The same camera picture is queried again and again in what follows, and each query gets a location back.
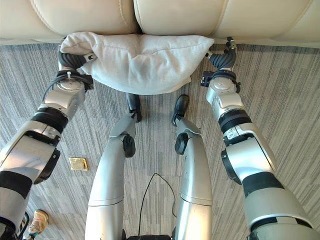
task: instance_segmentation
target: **beige leather sofa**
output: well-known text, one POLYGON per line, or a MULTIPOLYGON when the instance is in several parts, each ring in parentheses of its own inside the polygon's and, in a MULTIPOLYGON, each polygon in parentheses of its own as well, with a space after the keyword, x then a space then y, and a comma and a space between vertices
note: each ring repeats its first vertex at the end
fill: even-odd
POLYGON ((58 43, 80 31, 320 48, 320 0, 0 0, 1 44, 58 43))

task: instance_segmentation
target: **striped carpet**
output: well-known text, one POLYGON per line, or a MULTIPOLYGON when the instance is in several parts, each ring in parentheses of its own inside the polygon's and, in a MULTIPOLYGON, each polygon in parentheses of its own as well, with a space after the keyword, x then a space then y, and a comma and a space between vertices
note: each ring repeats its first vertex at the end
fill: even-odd
MULTIPOLYGON (((212 51, 222 51, 215 45, 212 51)), ((1 46, 0 147, 34 114, 57 68, 57 44, 1 46)), ((234 72, 240 96, 251 119, 260 127, 277 159, 277 177, 291 190, 320 231, 320 49, 239 45, 234 72)), ((138 231, 145 188, 158 172, 178 194, 181 157, 174 151, 175 128, 170 119, 180 94, 190 96, 186 117, 203 133, 209 158, 213 194, 213 240, 245 239, 242 187, 228 179, 220 159, 222 133, 200 86, 203 71, 213 70, 203 60, 192 83, 176 92, 141 96, 143 120, 137 124, 136 154, 125 161, 124 228, 138 231)), ((98 82, 63 132, 61 157, 51 177, 35 185, 27 212, 43 209, 49 226, 37 240, 84 239, 87 204, 100 156, 108 135, 127 114, 125 94, 98 82), (87 158, 89 171, 70 170, 69 157, 87 158)), ((173 196, 155 177, 142 211, 142 234, 170 234, 173 196)))

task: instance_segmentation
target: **white pillow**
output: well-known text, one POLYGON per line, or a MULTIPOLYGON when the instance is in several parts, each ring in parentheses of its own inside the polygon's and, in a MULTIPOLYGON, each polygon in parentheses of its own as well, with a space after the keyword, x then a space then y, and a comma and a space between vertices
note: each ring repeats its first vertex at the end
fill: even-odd
POLYGON ((211 38, 152 35, 98 35, 92 32, 69 34, 61 52, 97 59, 86 63, 85 73, 116 90, 156 95, 170 93, 191 81, 209 47, 211 38))

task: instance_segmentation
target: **black wire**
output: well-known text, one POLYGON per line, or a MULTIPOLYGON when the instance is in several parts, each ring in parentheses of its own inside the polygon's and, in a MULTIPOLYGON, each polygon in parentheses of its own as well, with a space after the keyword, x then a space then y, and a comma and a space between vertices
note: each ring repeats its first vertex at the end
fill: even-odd
POLYGON ((50 88, 52 88, 52 90, 54 89, 54 85, 57 83, 57 82, 59 82, 59 81, 61 81, 62 79, 64 79, 65 78, 65 76, 63 76, 63 77, 55 77, 53 80, 52 80, 52 83, 50 84, 50 86, 48 86, 48 88, 45 90, 45 92, 44 92, 44 94, 43 94, 43 96, 42 96, 42 101, 44 101, 45 100, 45 97, 46 97, 46 95, 47 95, 47 92, 49 91, 49 89, 50 88))
POLYGON ((141 203, 141 208, 140 208, 140 216, 139 216, 138 236, 140 236, 141 213, 142 213, 142 208, 143 208, 143 206, 144 206, 145 197, 146 197, 148 188, 149 188, 149 186, 150 186, 150 183, 151 183, 151 181, 152 181, 152 179, 154 178, 155 175, 158 175, 160 178, 162 178, 162 179, 166 182, 166 184, 168 184, 169 188, 171 189, 171 192, 172 192, 173 198, 174 198, 171 212, 172 212, 172 215, 173 215, 174 217, 177 217, 177 216, 175 215, 175 213, 174 213, 174 207, 175 207, 175 204, 176 204, 176 196, 175 196, 174 190, 172 189, 171 185, 167 182, 167 180, 165 180, 159 173, 155 172, 155 173, 152 175, 152 177, 150 178, 150 181, 149 181, 149 183, 148 183, 148 186, 146 187, 145 192, 144 192, 144 195, 143 195, 143 199, 142 199, 142 203, 141 203))
MULTIPOLYGON (((71 78, 74 77, 75 79, 81 80, 81 81, 83 81, 84 83, 86 83, 86 82, 88 81, 85 77, 78 76, 78 75, 72 76, 72 74, 71 74, 70 77, 71 77, 71 78)), ((54 89, 54 85, 55 85, 57 82, 62 81, 62 80, 64 80, 64 79, 67 79, 66 75, 60 75, 60 76, 55 77, 55 78, 52 80, 52 83, 50 84, 50 86, 48 86, 48 88, 45 90, 45 92, 44 92, 44 94, 43 94, 43 96, 42 96, 42 101, 45 100, 45 97, 46 97, 49 89, 51 88, 51 89, 53 90, 53 89, 54 89)))

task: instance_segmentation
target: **shoe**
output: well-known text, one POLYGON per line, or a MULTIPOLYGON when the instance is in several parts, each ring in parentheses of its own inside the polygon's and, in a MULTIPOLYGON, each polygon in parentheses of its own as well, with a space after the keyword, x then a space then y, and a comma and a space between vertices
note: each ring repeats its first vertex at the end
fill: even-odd
POLYGON ((29 234, 36 236, 43 232, 43 230, 48 226, 49 215, 40 209, 34 211, 33 220, 29 227, 29 234))
POLYGON ((139 123, 142 120, 139 95, 126 92, 125 98, 129 106, 129 113, 137 114, 136 122, 139 123))
POLYGON ((189 96, 188 95, 180 95, 178 99, 176 100, 175 106, 174 106, 174 113, 172 116, 171 123, 173 126, 177 126, 176 119, 181 119, 185 116, 185 113, 188 109, 189 105, 189 96))

